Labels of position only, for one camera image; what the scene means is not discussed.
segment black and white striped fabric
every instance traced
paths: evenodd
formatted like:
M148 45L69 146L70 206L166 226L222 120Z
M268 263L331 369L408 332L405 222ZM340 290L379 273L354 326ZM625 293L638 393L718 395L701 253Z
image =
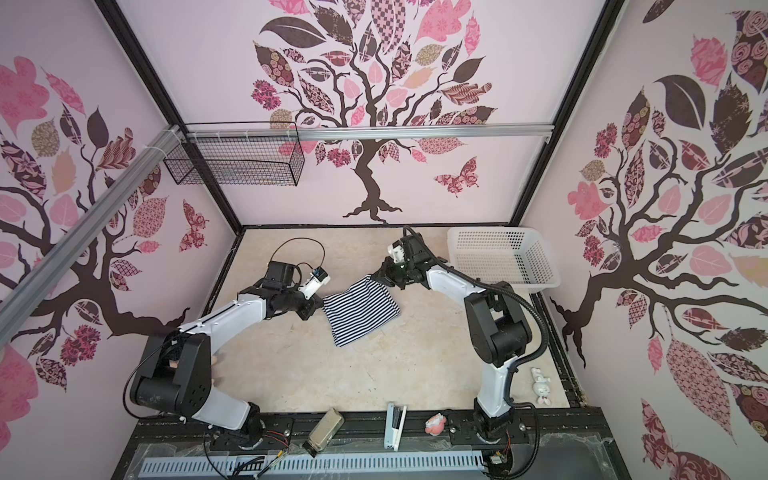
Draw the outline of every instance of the black and white striped fabric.
M344 346L400 315L400 307L389 288L371 280L370 275L346 292L323 299L323 310L331 323L333 343Z

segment wire mesh basket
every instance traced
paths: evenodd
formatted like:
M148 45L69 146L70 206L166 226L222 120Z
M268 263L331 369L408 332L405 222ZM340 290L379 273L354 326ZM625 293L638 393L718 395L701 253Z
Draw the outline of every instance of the wire mesh basket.
M298 185L304 153L296 123L249 123L269 124L276 130L268 135L254 132L239 136L215 131L188 134L186 141L165 158L174 181L179 185L202 184L195 164L203 161L218 184Z
M508 282L518 293L560 285L554 258L532 228L453 227L448 252L457 270L485 283Z

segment wallpaper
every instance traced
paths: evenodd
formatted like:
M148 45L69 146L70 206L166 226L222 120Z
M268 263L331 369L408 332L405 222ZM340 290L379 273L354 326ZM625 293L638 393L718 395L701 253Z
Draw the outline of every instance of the wallpaper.
M633 478L765 476L758 3L631 4L525 218L559 252L554 317Z
M301 136L317 128L548 123L602 5L580 3L121 6L185 120L295 121ZM195 35L197 25L209 34ZM533 50L523 46L530 38ZM298 187L223 190L244 223L508 221L540 145L539 137L303 141ZM292 151L286 144L280 154L287 160ZM270 208L256 207L266 201Z
M27 2L4 14L2 296L164 127L90 2ZM122 383L145 336L196 318L232 239L204 187L176 186L162 164L144 179L0 347L4 476L111 474L135 422ZM30 456L40 451L45 465Z

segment black cable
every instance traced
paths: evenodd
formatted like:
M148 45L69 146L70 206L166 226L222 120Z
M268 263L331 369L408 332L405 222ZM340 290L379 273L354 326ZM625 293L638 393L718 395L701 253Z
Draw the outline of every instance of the black cable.
M224 480L230 480L230 477L227 477L225 474L219 472L219 469L216 468L214 463L210 460L210 457L208 456L208 449L205 448L205 437L207 436L208 428L205 428L203 430L203 453L205 454L205 458L208 460L208 463L210 463L210 466L213 467L214 470L216 470L216 473L219 474L221 478Z
M491 480L512 480L513 478L520 478L523 475L525 475L528 470L531 469L533 466L533 463L536 461L536 455L538 455L538 447L539 447L539 441L541 433L538 429L538 411L536 410L536 405L530 402L520 402L514 404L515 408L522 409L522 408L529 408L533 411L533 429L534 429L534 441L533 441L533 452L531 452L531 457L528 459L528 461L523 465L522 468L520 468L515 473L509 473L508 475L498 474L498 473L491 473L491 472L485 472L485 475L490 478Z
M527 363L532 361L533 359L537 359L538 357L542 356L544 352L547 350L547 347L549 347L549 332L547 330L547 326L545 325L544 319L541 318L541 315L538 314L538 312L534 309L534 307L528 303L524 298L519 296L517 293L515 293L513 290L501 288L500 286L496 285L489 285L487 283L483 283L480 281L480 279L473 279L469 275L459 272L457 269L455 269L453 266L447 265L445 262L440 260L432 251L429 249L429 247L426 246L424 243L424 240L419 237L416 232L408 225L405 225L402 228L403 236L405 236L406 231L410 232L417 241L424 247L425 252L445 271L450 272L458 276L459 278L462 278L468 282L470 282L474 286L479 286L481 288L484 288L486 290L491 290L492 292L500 293L502 295L509 296L512 298L515 302L519 303L520 306L525 308L528 313L531 314L531 316L534 318L536 323L538 324L538 329L541 331L541 343L539 344L538 348L531 352L528 355L522 356L515 361L513 361L509 365L509 369L507 370L507 376L505 379L505 388L504 388L504 401L507 402L507 405L514 406L514 402L512 401L511 396L509 395L509 391L511 389L512 384L512 373L518 371L518 367L522 365L523 363Z
M288 240L286 240L286 241L282 242L282 243L280 244L280 246L279 246L279 247L277 247L277 248L275 249L275 251L272 253L272 256L270 257L270 262L271 262L271 261L272 261L272 259L275 257L275 253L277 253L277 251L278 251L278 250L280 250L280 248L282 248L282 247L283 247L283 245L285 245L286 243L288 243L288 242L290 242L290 241L293 241L293 240L311 240L311 241L313 241L313 242L317 243L318 245L320 245L320 248L322 248L322 249L323 249L323 259L320 261L320 265L319 265L319 266L323 266L323 262L324 262L324 261L326 261L326 248L325 248L325 247L323 246L323 244L322 244L322 243L320 243L319 241L317 241L317 240L315 240L315 239L313 239L313 238L309 238L309 237L294 237L294 238L289 238Z

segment black wire basket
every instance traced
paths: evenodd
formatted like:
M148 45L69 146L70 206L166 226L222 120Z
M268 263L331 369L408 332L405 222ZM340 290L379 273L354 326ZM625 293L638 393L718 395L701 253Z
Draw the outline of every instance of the black wire basket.
M248 123L268 124L278 130L270 135L253 132L243 136L211 136L209 131L205 135L187 134L186 141L165 158L165 166L176 184L202 184L202 175L210 170L214 181L222 185L298 185L304 153L296 122Z

